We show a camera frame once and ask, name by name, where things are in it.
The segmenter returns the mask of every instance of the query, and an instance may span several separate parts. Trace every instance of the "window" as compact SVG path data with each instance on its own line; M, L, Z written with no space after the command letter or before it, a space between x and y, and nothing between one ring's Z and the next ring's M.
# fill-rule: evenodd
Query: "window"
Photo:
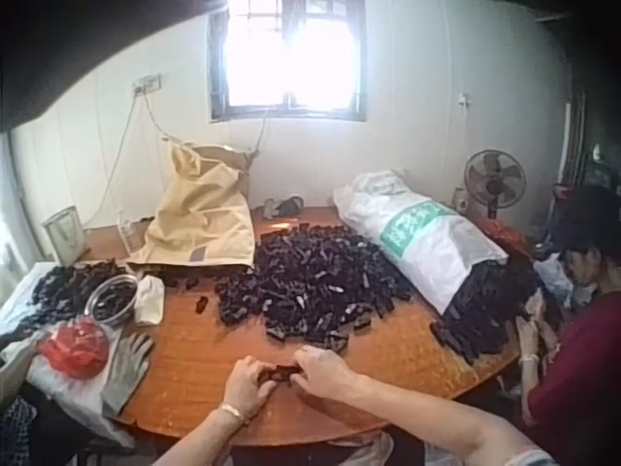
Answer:
M230 0L210 22L212 120L363 120L364 0Z

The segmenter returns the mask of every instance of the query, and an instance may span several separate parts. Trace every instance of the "gray glove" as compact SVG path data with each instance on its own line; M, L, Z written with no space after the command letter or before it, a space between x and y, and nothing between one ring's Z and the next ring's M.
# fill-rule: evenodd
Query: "gray glove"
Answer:
M110 377L101 392L105 415L118 416L134 394L147 373L147 354L152 347L147 334L134 333L118 342Z

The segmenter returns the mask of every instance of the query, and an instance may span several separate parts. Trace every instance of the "electrical outlet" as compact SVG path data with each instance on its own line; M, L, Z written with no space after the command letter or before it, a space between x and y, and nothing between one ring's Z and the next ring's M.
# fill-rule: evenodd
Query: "electrical outlet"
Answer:
M460 92L459 97L457 98L457 103L462 107L468 108L472 104L470 94L467 94L466 92Z
M132 84L134 94L151 94L156 90L161 89L162 83L160 81L159 73L156 75L143 76L138 80L135 80Z

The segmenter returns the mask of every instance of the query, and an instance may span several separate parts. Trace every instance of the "wall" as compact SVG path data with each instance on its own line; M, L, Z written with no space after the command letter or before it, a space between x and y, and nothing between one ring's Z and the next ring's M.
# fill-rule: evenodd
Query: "wall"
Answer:
M501 218L527 230L541 222L561 158L568 68L529 11L488 0L367 0L367 23L367 122L270 119L250 203L299 194L325 205L335 186L384 168L408 169L418 191L448 200L468 156L495 148L522 162L529 183ZM254 147L260 119L209 124L206 39L205 17L151 36L13 132L35 225L72 204L87 226L114 224L119 207L133 218L153 214L172 170L140 101L101 203L141 76L162 74L150 102L169 133ZM471 96L467 111L460 92Z

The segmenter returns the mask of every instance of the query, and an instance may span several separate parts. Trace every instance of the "woman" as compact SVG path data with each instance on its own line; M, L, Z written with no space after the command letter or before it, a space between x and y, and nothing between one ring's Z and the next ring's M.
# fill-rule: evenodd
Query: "woman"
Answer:
M55 402L26 382L37 343L48 335L38 333L25 342L15 357L0 360L0 465L64 466L93 435L68 417ZM17 329L0 335L0 352L25 340Z
M306 393L384 418L468 464L556 464L499 417L356 374L332 351L303 347L295 352L294 359L304 373L292 376L291 381ZM239 361L226 383L220 407L162 456L156 466L213 464L228 440L259 412L275 389L274 382L259 382L261 374L272 368L252 357Z
M572 279L596 297L557 338L540 318L517 322L526 431L562 464L596 464L616 430L621 389L621 224L619 198L599 186L569 193L554 230ZM539 337L550 365L539 379Z

